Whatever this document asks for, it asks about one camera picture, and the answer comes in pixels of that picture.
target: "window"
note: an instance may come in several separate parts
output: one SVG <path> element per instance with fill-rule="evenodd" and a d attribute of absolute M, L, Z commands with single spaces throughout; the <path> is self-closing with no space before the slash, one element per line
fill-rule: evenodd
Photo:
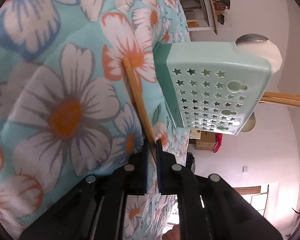
<path fill-rule="evenodd" d="M 234 189 L 262 216 L 265 215 L 269 193 L 268 184 L 256 187 L 239 187 Z"/>

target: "wooden chopstick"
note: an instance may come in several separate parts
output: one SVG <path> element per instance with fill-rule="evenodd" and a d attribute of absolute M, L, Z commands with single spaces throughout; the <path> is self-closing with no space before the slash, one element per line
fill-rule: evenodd
<path fill-rule="evenodd" d="M 140 94 L 140 87 L 138 85 L 134 70 L 131 67 L 129 59 L 124 58 L 122 60 L 122 62 L 123 62 L 124 68 L 127 72 L 132 96 L 133 96 L 135 104 L 137 106 L 138 114 L 139 114 L 143 129 L 145 130 L 146 137 L 150 143 L 150 150 L 151 150 L 152 156 L 153 156 L 154 160 L 156 160 L 156 158 L 155 158 L 155 141 L 154 141 L 154 136 L 153 136 L 153 132 L 152 132 L 152 126 L 150 124 L 148 114 L 146 112 L 145 104 L 143 103 L 142 95 Z"/>

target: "round hole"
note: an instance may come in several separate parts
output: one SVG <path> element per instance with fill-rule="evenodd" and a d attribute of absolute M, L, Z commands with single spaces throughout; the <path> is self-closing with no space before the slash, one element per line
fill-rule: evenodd
<path fill-rule="evenodd" d="M 228 85 L 227 85 L 227 87 L 233 93 L 238 92 L 238 91 L 240 91 L 242 89 L 242 85 L 239 82 L 237 82 L 237 81 L 231 81 L 231 82 L 229 82 Z"/>

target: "metal screw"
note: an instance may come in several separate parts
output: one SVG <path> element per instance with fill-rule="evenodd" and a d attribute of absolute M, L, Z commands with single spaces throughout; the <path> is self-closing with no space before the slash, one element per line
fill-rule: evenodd
<path fill-rule="evenodd" d="M 94 183 L 96 181 L 96 177 L 93 175 L 89 175 L 88 177 L 86 177 L 86 182 L 88 183 Z"/>
<path fill-rule="evenodd" d="M 124 167 L 125 171 L 133 171 L 134 170 L 134 166 L 132 164 L 127 164 Z"/>
<path fill-rule="evenodd" d="M 174 170 L 174 171 L 181 171 L 182 169 L 182 166 L 180 164 L 173 164 L 171 166 L 171 168 Z"/>
<path fill-rule="evenodd" d="M 214 182 L 218 182 L 220 180 L 220 176 L 218 174 L 211 174 L 210 179 Z"/>

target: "blue flower print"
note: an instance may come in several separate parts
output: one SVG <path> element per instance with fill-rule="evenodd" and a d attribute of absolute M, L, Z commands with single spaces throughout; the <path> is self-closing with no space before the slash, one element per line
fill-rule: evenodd
<path fill-rule="evenodd" d="M 0 46 L 27 60 L 42 54 L 61 27 L 54 1 L 80 3 L 80 0 L 6 0 L 0 9 Z"/>
<path fill-rule="evenodd" d="M 114 125 L 120 135 L 113 137 L 111 155 L 102 169 L 110 167 L 114 162 L 122 166 L 132 153 L 137 153 L 142 149 L 141 124 L 130 104 L 126 103 L 122 106 L 119 115 L 114 120 Z"/>

